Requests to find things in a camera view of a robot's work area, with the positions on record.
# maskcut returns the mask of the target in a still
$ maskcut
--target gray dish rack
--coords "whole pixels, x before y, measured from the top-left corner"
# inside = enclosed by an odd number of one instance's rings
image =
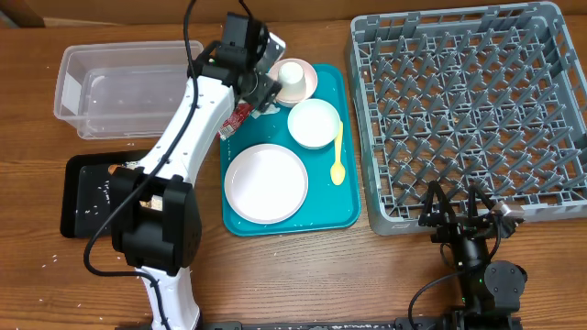
[[[377,234],[428,230],[432,180],[458,212],[476,183],[527,221],[587,215],[586,82],[556,5],[358,16],[346,56]]]

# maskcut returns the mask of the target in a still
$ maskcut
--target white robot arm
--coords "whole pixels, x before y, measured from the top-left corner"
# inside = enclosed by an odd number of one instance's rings
[[[136,203],[112,225],[114,249],[125,254],[128,265],[158,282],[161,302],[150,281],[144,279],[153,330],[165,329],[158,303],[171,329],[194,330],[201,321],[189,269],[201,236],[195,179],[218,129],[231,116],[239,99],[261,112],[273,101],[281,86],[265,73],[284,51],[283,41],[261,22],[228,14],[222,42],[213,42],[194,61],[198,95],[194,95],[194,77],[189,77],[183,100],[155,147],[136,169],[116,169],[113,174],[111,206],[117,207],[161,161],[197,99],[198,107],[187,130],[140,197],[148,201],[159,196],[162,208],[153,210]]]

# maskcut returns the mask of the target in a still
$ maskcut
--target spoon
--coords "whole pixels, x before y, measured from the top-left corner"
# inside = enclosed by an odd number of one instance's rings
[[[332,179],[332,183],[335,185],[342,184],[345,181],[345,167],[342,166],[340,162],[340,151],[342,149],[342,122],[340,122],[340,127],[338,128],[338,135],[337,138],[334,139],[334,154],[335,154],[335,161],[330,168],[330,178]]]

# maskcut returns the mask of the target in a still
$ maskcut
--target clear plastic container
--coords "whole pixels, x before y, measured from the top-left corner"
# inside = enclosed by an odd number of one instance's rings
[[[192,56],[202,44],[192,41]],[[71,46],[65,50],[54,114],[80,138],[160,136],[177,110],[187,79],[183,41]]]

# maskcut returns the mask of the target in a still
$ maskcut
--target white cup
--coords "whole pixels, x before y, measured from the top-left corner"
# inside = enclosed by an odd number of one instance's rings
[[[302,66],[295,62],[287,62],[279,69],[277,80],[282,85],[280,98],[299,100],[305,96],[305,77]]]

